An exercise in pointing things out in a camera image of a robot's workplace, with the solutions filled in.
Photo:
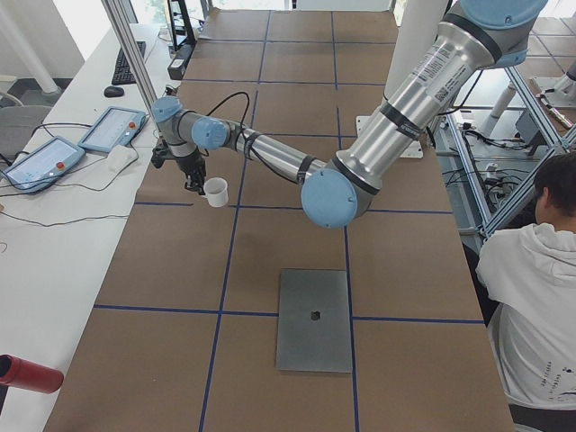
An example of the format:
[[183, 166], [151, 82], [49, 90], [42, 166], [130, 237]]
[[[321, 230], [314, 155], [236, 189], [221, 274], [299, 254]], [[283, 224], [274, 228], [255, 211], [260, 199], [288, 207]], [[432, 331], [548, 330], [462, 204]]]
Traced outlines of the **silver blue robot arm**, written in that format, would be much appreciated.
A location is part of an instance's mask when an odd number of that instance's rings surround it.
[[506, 68], [527, 56], [543, 1], [458, 1], [439, 21], [436, 39], [399, 88], [376, 107], [350, 148], [328, 162], [237, 121], [186, 110], [175, 96], [151, 113], [185, 187], [206, 193], [201, 151], [231, 149], [301, 186], [301, 205], [317, 225], [337, 229], [363, 215], [382, 177], [478, 70]]

